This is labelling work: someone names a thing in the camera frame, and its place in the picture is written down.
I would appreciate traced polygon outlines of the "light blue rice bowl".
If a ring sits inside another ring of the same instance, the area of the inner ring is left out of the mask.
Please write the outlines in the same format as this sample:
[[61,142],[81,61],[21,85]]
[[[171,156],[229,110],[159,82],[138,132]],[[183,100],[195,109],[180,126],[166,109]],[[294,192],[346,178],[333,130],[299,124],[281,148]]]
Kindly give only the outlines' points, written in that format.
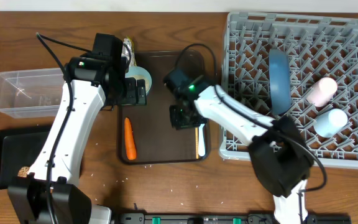
[[152,77],[150,73],[139,66],[130,66],[128,72],[126,73],[126,78],[135,78],[136,80],[145,80],[145,90],[146,94],[149,94],[149,91],[152,86]]

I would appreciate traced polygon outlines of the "light blue plastic spoon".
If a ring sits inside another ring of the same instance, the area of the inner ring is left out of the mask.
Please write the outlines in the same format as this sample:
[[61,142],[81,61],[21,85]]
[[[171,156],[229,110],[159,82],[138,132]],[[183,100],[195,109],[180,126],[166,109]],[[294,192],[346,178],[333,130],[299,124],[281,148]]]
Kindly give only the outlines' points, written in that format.
[[198,156],[203,157],[206,154],[206,147],[204,141],[204,124],[200,124],[198,128]]

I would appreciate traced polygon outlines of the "dark blue plate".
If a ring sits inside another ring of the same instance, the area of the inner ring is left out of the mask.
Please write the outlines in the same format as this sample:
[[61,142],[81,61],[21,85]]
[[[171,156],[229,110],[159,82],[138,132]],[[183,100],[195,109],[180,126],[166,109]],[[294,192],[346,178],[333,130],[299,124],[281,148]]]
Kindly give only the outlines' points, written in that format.
[[269,85],[272,113],[280,115],[291,107],[290,67],[285,52],[271,49],[269,59]]

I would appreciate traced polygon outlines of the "pink cup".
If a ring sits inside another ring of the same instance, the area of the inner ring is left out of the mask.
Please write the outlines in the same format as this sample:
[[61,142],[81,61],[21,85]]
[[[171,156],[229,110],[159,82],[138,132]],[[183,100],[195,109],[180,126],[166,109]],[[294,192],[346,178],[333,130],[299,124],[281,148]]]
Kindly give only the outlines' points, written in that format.
[[323,107],[337,91],[337,83],[330,77],[324,77],[312,86],[306,100],[315,107]]

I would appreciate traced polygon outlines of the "light blue cup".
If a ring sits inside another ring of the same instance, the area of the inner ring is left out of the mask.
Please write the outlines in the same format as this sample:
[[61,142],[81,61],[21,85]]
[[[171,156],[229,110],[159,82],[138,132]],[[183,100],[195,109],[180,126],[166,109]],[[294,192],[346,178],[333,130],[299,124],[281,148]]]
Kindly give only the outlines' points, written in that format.
[[347,114],[340,109],[331,109],[318,117],[313,125],[316,133],[324,138],[331,138],[347,124]]

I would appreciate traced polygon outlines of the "wooden chopstick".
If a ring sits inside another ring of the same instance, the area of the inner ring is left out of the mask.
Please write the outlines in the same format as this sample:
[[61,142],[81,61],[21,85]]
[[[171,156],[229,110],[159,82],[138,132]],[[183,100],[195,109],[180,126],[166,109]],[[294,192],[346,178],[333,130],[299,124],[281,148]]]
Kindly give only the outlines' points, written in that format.
[[198,128],[195,128],[195,156],[196,156],[196,159],[199,159],[199,154],[198,154]]

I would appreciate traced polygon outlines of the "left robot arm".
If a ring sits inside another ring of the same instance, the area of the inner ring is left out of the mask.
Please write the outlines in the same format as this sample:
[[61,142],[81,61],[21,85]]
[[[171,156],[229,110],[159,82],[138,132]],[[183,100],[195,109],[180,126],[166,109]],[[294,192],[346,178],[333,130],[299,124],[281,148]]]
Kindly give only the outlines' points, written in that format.
[[99,111],[145,105],[145,82],[126,77],[131,48],[114,35],[97,33],[93,48],[66,64],[49,53],[63,73],[62,99],[40,154],[9,184],[9,199],[20,223],[111,223],[112,210],[78,188],[81,161]]

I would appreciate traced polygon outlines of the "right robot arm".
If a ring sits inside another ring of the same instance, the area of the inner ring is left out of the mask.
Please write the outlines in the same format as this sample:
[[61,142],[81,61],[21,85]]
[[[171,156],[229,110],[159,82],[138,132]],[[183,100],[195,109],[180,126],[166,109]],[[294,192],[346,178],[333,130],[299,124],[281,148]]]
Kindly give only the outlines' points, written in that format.
[[246,107],[204,76],[191,79],[175,69],[163,78],[176,104],[170,107],[176,129],[198,127],[207,120],[224,127],[248,148],[255,176],[273,195],[278,223],[304,223],[304,193],[313,156],[288,117],[274,119]]

